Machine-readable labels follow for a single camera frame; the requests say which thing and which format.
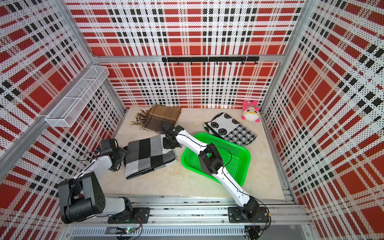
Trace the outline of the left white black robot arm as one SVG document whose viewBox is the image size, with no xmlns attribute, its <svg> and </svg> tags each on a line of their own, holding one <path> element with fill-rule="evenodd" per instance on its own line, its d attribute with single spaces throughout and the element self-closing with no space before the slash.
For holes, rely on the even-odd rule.
<svg viewBox="0 0 384 240">
<path fill-rule="evenodd" d="M 60 215 L 65 224 L 92 217 L 108 217 L 109 223 L 120 223 L 135 217 L 128 198 L 106 197 L 99 183 L 105 172 L 120 170 L 127 153 L 116 139 L 107 139 L 101 142 L 100 148 L 79 156 L 79 162 L 89 165 L 76 176 L 59 183 L 58 187 Z"/>
</svg>

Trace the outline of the green plastic basket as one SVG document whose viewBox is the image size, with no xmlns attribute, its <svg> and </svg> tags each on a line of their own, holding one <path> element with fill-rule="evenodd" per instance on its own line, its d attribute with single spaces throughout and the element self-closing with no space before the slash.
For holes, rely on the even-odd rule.
<svg viewBox="0 0 384 240">
<path fill-rule="evenodd" d="M 205 144 L 214 144 L 217 146 L 229 174 L 240 186 L 244 185 L 251 162 L 251 154 L 246 148 L 207 133 L 198 133 L 195 135 L 195 138 Z M 204 173 L 201 168 L 198 155 L 192 150 L 187 148 L 184 151 L 181 156 L 181 163 L 186 169 L 218 182 L 218 180 L 214 177 Z"/>
</svg>

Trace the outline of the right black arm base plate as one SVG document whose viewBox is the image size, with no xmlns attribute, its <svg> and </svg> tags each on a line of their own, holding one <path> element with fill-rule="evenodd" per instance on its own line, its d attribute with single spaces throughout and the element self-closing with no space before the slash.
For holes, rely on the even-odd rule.
<svg viewBox="0 0 384 240">
<path fill-rule="evenodd" d="M 265 207 L 259 207 L 257 210 L 248 214 L 240 207 L 229 207 L 228 217 L 230 223 L 267 223 L 269 221 L 269 214 Z"/>
</svg>

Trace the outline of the grey black checkered scarf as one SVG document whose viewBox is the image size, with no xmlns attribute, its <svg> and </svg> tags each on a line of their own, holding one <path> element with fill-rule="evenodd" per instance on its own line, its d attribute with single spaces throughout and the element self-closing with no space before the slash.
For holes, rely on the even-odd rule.
<svg viewBox="0 0 384 240">
<path fill-rule="evenodd" d="M 124 147 L 128 153 L 124 159 L 125 178 L 133 179 L 177 162 L 173 150 L 163 146 L 165 135 L 129 142 Z"/>
</svg>

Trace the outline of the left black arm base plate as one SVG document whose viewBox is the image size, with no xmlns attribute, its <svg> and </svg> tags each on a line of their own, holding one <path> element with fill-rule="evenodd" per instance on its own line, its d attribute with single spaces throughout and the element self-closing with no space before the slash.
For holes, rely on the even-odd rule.
<svg viewBox="0 0 384 240">
<path fill-rule="evenodd" d="M 133 208 L 111 215 L 108 224 L 146 224 L 150 215 L 150 208 Z"/>
</svg>

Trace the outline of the brown fringed scarf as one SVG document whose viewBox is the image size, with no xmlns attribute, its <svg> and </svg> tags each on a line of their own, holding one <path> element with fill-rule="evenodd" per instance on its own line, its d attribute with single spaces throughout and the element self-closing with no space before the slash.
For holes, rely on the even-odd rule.
<svg viewBox="0 0 384 240">
<path fill-rule="evenodd" d="M 132 125 L 139 126 L 142 129 L 160 131 L 160 127 L 166 129 L 173 127 L 177 122 L 182 109 L 180 107 L 168 107 L 163 105 L 154 105 L 148 110 L 140 110 L 132 121 Z"/>
</svg>

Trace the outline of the black white patterned scarf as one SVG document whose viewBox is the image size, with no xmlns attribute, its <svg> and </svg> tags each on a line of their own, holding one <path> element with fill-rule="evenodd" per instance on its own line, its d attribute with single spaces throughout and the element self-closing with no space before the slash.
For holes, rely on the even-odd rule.
<svg viewBox="0 0 384 240">
<path fill-rule="evenodd" d="M 204 122 L 204 129 L 210 135 L 241 147 L 251 144 L 257 138 L 256 134 L 227 113 L 220 113 L 211 121 Z"/>
</svg>

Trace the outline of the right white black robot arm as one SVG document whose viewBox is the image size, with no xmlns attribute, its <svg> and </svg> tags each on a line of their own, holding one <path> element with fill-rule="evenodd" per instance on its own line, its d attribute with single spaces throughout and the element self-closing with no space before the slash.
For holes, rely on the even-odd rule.
<svg viewBox="0 0 384 240">
<path fill-rule="evenodd" d="M 203 143 L 190 135 L 183 127 L 166 128 L 159 126 L 165 135 L 163 142 L 167 148 L 180 148 L 182 145 L 197 154 L 201 168 L 207 175 L 213 176 L 230 193 L 235 200 L 245 221 L 253 222 L 260 210 L 259 202 L 249 195 L 230 175 L 219 152 L 219 147 L 214 144 Z"/>
</svg>

